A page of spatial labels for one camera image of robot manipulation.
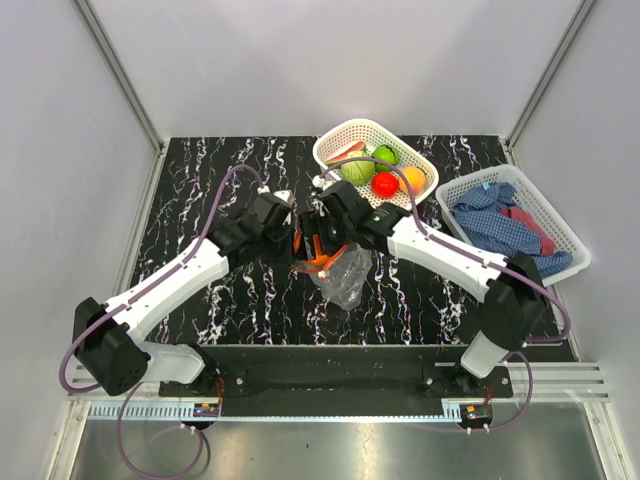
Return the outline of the fake orange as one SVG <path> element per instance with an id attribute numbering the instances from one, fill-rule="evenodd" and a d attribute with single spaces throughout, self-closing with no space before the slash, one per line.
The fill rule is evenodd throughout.
<path id="1" fill-rule="evenodd" d="M 323 266 L 330 259 L 322 248 L 320 236 L 306 236 L 301 230 L 294 234 L 293 253 L 296 260 L 313 267 Z"/>

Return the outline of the clear zip top bag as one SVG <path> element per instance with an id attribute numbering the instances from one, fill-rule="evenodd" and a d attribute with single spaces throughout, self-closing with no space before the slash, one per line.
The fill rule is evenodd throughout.
<path id="1" fill-rule="evenodd" d="M 371 253 L 357 244 L 356 246 L 355 250 L 320 267 L 296 260 L 293 270 L 308 275 L 329 303 L 344 311 L 353 310 L 361 303 L 364 284 L 372 267 Z"/>

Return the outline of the fake green cabbage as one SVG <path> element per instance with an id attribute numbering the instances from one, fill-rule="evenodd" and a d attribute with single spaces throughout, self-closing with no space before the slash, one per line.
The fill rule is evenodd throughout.
<path id="1" fill-rule="evenodd" d="M 376 173 L 375 163 L 369 160 L 369 155 L 363 150 L 348 153 L 347 159 L 353 159 L 353 162 L 341 165 L 343 178 L 354 186 L 366 185 Z"/>

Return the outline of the fake red tomato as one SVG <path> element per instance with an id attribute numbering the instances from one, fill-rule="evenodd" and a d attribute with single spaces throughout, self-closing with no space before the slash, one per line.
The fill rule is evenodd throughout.
<path id="1" fill-rule="evenodd" d="M 370 186 L 377 197 L 389 199 L 398 192 L 399 181 L 389 172 L 378 172 L 372 177 Z"/>

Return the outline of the fake watermelon slice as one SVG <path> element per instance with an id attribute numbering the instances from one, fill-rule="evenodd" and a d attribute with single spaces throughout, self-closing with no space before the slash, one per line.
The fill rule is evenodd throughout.
<path id="1" fill-rule="evenodd" d="M 364 141 L 358 141 L 346 148 L 344 151 L 324 161 L 325 164 L 333 164 L 348 158 L 348 155 L 352 152 L 362 152 L 366 148 Z"/>

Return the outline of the fake green apple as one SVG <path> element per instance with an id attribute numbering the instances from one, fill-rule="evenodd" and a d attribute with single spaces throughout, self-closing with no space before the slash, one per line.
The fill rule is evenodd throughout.
<path id="1" fill-rule="evenodd" d="M 379 172 L 389 172 L 392 166 L 397 166 L 399 163 L 399 156 L 396 151 L 387 145 L 380 145 L 372 152 L 372 157 L 380 160 L 380 163 L 375 162 L 375 168 Z"/>

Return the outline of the fake peach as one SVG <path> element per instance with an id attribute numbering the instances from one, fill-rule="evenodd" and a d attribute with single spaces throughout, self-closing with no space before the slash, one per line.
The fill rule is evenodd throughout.
<path id="1" fill-rule="evenodd" d="M 426 174 L 418 167 L 404 167 L 402 174 L 406 181 L 400 179 L 399 188 L 405 194 L 412 192 L 414 195 L 420 195 L 426 188 Z"/>

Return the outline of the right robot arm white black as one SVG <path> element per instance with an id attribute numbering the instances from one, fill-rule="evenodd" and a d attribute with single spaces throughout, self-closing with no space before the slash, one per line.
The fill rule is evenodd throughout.
<path id="1" fill-rule="evenodd" d="M 320 232 L 329 245 L 359 247 L 417 264 L 466 290 L 480 303 L 481 326 L 454 371 L 454 384 L 476 396 L 490 373 L 529 336 L 549 306 L 535 262 L 477 249 L 423 223 L 390 202 L 374 208 L 344 180 L 313 180 L 321 203 Z"/>

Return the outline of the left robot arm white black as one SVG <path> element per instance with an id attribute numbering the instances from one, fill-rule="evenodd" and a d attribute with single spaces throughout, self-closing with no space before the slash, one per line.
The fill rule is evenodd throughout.
<path id="1" fill-rule="evenodd" d="M 203 396 L 220 377 L 216 362 L 189 344 L 147 341 L 171 312 L 205 286 L 256 259 L 292 257 L 293 201 L 289 190 L 259 194 L 240 215 L 223 219 L 203 240 L 130 290 L 100 304 L 89 297 L 75 309 L 73 354 L 108 395 L 141 382 L 170 382 Z"/>

